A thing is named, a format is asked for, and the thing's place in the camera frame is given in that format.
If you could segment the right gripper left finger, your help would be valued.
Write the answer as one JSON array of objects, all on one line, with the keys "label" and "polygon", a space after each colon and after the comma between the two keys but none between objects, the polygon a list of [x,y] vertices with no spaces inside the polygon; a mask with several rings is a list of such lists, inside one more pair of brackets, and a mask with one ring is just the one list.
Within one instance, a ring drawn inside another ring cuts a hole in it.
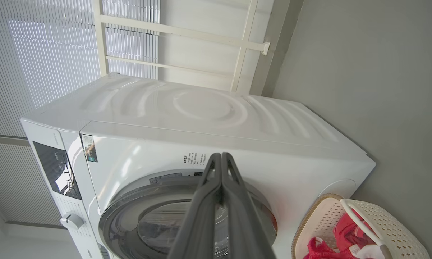
[{"label": "right gripper left finger", "polygon": [[221,154],[212,154],[167,259],[214,259],[216,205],[222,186]]}]

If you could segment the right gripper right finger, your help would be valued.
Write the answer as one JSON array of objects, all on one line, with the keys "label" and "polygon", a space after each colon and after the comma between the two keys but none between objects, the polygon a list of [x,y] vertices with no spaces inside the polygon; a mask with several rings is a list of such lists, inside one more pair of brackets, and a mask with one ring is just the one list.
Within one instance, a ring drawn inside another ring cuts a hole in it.
[{"label": "right gripper right finger", "polygon": [[221,195],[229,216],[230,259],[276,259],[234,158],[221,155]]}]

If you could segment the black-rimmed glass washer door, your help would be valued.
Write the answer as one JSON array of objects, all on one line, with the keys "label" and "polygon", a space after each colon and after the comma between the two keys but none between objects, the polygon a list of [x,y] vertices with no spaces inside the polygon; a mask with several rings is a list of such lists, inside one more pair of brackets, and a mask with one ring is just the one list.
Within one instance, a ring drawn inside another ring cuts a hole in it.
[{"label": "black-rimmed glass washer door", "polygon": [[[181,177],[149,182],[178,172]],[[103,244],[118,259],[166,259],[202,175],[202,170],[170,170],[125,186],[100,216],[97,226]]]}]

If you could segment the red and white garment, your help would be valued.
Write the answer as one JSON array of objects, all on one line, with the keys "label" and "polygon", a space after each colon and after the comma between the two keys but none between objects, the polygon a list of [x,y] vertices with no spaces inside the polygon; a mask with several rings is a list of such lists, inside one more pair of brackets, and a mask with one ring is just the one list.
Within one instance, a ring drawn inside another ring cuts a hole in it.
[{"label": "red and white garment", "polygon": [[303,259],[384,259],[384,255],[347,214],[341,216],[333,229],[337,252],[321,238],[313,237],[308,243],[309,253]]}]

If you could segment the printed warning text label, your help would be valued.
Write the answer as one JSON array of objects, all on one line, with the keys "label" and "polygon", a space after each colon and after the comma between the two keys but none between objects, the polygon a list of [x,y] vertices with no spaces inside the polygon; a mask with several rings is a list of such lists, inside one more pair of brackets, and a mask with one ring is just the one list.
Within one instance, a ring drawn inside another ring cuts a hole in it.
[{"label": "printed warning text label", "polygon": [[189,153],[184,155],[183,162],[184,162],[184,164],[205,165],[206,164],[206,154],[189,152]]}]

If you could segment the white front-load washing machine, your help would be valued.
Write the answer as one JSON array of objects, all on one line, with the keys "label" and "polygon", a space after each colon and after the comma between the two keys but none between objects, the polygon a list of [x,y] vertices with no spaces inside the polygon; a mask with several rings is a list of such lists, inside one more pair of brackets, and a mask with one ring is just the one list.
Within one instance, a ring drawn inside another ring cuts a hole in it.
[{"label": "white front-load washing machine", "polygon": [[[276,258],[291,259],[295,232],[321,191],[341,179],[358,188],[376,166],[299,102],[117,73],[21,122],[60,216],[83,218],[78,231],[68,230],[82,259],[118,259],[97,226],[117,192],[159,172],[204,172],[223,152],[234,158]],[[98,162],[85,159],[80,134],[94,136]],[[81,200],[53,192],[34,141],[66,151]],[[206,164],[184,164],[189,152],[206,154]]]}]

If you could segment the white control dial knob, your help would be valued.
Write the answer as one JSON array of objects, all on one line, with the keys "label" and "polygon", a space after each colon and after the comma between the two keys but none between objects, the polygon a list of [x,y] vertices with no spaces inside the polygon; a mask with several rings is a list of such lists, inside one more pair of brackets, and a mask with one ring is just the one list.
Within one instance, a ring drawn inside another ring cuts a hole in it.
[{"label": "white control dial knob", "polygon": [[83,218],[72,212],[65,213],[60,223],[70,231],[78,231],[84,225]]}]

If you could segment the cream perforated basket brown rim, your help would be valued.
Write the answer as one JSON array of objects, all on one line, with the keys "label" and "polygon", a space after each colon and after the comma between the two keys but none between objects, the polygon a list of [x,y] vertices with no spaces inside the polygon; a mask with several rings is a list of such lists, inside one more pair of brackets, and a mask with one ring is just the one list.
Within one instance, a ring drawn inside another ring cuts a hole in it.
[{"label": "cream perforated basket brown rim", "polygon": [[308,210],[292,242],[292,259],[303,259],[309,253],[313,237],[337,252],[333,229],[344,213],[379,246],[384,259],[430,259],[421,242],[387,210],[336,194],[321,195]]}]

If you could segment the black glossy display panel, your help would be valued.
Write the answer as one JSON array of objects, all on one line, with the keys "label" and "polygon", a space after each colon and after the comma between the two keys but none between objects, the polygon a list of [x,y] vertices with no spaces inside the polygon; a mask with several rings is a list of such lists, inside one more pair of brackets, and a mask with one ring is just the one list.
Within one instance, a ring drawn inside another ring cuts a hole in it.
[{"label": "black glossy display panel", "polygon": [[81,200],[82,197],[66,151],[35,141],[33,144],[53,192]]}]

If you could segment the grey warning sticker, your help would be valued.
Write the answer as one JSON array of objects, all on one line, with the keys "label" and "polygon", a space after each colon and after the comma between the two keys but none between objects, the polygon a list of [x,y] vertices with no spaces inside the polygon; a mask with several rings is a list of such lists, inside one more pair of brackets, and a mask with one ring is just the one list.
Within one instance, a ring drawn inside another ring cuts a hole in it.
[{"label": "grey warning sticker", "polygon": [[150,184],[157,184],[165,179],[168,178],[175,178],[175,177],[181,177],[182,173],[178,172],[178,173],[171,173],[171,174],[167,174],[167,175],[160,175],[160,176],[156,176],[156,177],[152,177],[149,179]]}]

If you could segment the round filter cover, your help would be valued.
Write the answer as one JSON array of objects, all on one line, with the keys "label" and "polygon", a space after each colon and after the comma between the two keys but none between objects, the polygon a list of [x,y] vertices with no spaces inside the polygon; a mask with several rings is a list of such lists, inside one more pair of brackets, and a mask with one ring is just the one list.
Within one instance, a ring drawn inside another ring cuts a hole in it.
[{"label": "round filter cover", "polygon": [[356,189],[357,186],[354,180],[341,179],[325,187],[324,190],[321,191],[319,196],[326,195],[326,194],[334,194],[349,199],[354,194]]}]

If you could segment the dark product sticker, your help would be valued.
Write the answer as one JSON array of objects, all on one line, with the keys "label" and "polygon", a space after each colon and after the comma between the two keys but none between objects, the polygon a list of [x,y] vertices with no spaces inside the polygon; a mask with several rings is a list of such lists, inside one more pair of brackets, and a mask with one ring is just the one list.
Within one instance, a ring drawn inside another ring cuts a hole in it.
[{"label": "dark product sticker", "polygon": [[80,134],[80,139],[82,142],[82,148],[85,154],[85,159],[91,162],[98,162],[94,136]]}]

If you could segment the white window blinds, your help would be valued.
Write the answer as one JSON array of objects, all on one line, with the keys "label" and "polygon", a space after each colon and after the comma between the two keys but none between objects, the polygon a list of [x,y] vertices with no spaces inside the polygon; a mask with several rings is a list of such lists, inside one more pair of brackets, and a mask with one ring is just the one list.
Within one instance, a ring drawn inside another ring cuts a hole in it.
[{"label": "white window blinds", "polygon": [[92,0],[0,0],[0,213],[60,227],[20,118],[100,78]]}]

